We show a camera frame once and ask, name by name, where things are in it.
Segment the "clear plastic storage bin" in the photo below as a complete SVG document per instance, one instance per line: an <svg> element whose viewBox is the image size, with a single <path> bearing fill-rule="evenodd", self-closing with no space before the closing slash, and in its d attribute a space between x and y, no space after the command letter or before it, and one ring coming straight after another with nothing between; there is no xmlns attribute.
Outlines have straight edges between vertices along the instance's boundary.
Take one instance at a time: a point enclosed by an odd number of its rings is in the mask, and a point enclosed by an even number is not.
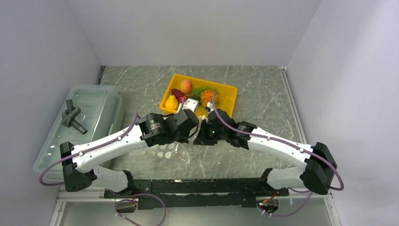
<svg viewBox="0 0 399 226"><path fill-rule="evenodd" d="M60 145L81 145L121 129L125 109L122 96L111 86L73 85L33 166L41 174L59 160Z"/></svg>

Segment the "yellow toy pear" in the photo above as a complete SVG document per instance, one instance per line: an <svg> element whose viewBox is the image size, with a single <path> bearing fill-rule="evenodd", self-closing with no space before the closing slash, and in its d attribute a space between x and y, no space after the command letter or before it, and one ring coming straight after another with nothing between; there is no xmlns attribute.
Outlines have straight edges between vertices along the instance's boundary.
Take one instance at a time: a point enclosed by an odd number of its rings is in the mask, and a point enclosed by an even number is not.
<svg viewBox="0 0 399 226"><path fill-rule="evenodd" d="M165 108L169 110L176 110L179 106L179 102L174 95L170 95L165 101Z"/></svg>

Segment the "yellow plastic tray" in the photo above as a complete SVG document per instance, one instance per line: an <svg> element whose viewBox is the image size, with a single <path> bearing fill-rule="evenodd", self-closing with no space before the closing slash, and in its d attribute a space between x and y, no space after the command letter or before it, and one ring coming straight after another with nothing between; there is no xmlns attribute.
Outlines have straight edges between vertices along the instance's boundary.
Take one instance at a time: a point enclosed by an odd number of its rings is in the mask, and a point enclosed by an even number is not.
<svg viewBox="0 0 399 226"><path fill-rule="evenodd" d="M184 80L190 80L192 82L193 89L197 89L198 91L204 91L208 89L214 89L215 91L217 91L217 98L215 99L216 107L222 109L223 111L228 113L230 117L232 117L238 92L236 87L180 74L174 74L172 76L172 79L170 80L166 91L164 92L163 98L159 105L160 109L164 113L169 114L177 112L177 110L166 108L165 102L167 101L167 98L172 95L171 90L180 88L180 83Z"/></svg>

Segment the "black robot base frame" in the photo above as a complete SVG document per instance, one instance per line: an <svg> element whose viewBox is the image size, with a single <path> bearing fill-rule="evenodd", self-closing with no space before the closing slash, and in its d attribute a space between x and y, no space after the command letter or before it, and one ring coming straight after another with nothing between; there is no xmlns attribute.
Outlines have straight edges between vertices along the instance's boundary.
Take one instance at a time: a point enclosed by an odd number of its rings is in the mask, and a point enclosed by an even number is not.
<svg viewBox="0 0 399 226"><path fill-rule="evenodd" d="M263 198L288 196L286 188L272 190L261 178L135 179L139 210L177 207L240 206L255 208Z"/></svg>

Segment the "clear polka-dot zip bag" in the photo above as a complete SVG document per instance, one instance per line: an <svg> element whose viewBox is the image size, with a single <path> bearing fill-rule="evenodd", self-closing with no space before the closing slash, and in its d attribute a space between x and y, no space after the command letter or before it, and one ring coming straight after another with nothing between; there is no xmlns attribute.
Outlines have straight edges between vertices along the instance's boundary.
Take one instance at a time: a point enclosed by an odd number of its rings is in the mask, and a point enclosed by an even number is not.
<svg viewBox="0 0 399 226"><path fill-rule="evenodd" d="M154 145L146 148L144 153L164 161L175 161L190 164L192 158L200 154L200 148L193 145L195 138L200 130L200 124L190 130L187 135L188 143L175 141L166 145Z"/></svg>

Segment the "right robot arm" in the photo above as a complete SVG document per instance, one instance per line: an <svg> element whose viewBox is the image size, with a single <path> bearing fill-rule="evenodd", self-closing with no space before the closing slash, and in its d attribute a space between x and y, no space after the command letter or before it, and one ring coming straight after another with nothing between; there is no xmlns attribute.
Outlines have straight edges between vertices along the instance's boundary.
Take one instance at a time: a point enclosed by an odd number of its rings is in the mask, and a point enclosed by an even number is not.
<svg viewBox="0 0 399 226"><path fill-rule="evenodd" d="M337 174L337 164L324 143L309 145L290 141L252 123L235 122L226 112L215 109L201 121L193 144L216 145L220 140L233 147L271 154L292 164L292 168L268 168L263 172L259 189L264 195L282 188L306 188L320 195L334 189L331 183Z"/></svg>

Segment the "toy peach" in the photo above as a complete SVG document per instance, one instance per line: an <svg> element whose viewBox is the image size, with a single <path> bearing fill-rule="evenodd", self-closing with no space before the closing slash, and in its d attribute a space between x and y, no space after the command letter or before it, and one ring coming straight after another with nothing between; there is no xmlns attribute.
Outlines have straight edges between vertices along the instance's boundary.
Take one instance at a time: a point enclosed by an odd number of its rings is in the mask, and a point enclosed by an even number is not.
<svg viewBox="0 0 399 226"><path fill-rule="evenodd" d="M183 94L191 94L193 87L192 87L192 81L191 80L183 80L179 84L179 90Z"/></svg>

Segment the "dark red toy sweet potato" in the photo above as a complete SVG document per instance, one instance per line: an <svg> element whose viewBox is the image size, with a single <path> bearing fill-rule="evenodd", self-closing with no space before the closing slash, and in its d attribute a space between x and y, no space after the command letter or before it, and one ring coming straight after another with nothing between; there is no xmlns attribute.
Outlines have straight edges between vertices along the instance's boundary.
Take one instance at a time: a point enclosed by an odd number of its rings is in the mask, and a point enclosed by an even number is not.
<svg viewBox="0 0 399 226"><path fill-rule="evenodd" d="M184 95L184 93L178 89L171 89L171 93L177 99L178 103L182 103L186 100L186 96Z"/></svg>

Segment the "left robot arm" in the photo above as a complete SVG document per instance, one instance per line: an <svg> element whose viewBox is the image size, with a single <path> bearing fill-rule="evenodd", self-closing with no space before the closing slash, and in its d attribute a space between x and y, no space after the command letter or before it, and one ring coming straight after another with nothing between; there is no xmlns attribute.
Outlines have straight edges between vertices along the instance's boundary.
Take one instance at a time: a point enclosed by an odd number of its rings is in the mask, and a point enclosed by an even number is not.
<svg viewBox="0 0 399 226"><path fill-rule="evenodd" d="M65 142L60 145L65 189L77 192L93 186L128 198L136 193L132 173L107 169L102 164L129 151L187 143L190 131L198 125L195 113L187 109L167 117L149 113L142 118L136 115L127 128L97 141L83 145Z"/></svg>

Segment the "green toy lettuce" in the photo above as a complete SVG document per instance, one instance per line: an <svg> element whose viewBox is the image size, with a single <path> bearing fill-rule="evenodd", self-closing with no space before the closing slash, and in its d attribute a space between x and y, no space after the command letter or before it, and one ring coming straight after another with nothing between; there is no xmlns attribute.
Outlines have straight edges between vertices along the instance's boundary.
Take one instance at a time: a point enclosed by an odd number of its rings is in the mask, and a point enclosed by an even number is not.
<svg viewBox="0 0 399 226"><path fill-rule="evenodd" d="M216 88L213 88L210 86L200 86L200 87L194 88L192 90L191 94L189 95L189 97L200 98L201 94L208 90L211 90L211 95L213 94L213 92L218 93L218 90Z"/></svg>

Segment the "orange toy pineapple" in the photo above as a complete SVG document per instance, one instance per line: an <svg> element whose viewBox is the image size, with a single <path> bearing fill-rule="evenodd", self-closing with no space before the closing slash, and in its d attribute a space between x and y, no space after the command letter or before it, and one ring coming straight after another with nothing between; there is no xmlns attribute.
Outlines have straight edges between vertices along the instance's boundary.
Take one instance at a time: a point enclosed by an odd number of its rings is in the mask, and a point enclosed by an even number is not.
<svg viewBox="0 0 399 226"><path fill-rule="evenodd" d="M217 90L207 89L200 93L200 106L207 107L207 104L212 101L213 94L215 93L215 103L218 105L220 98Z"/></svg>

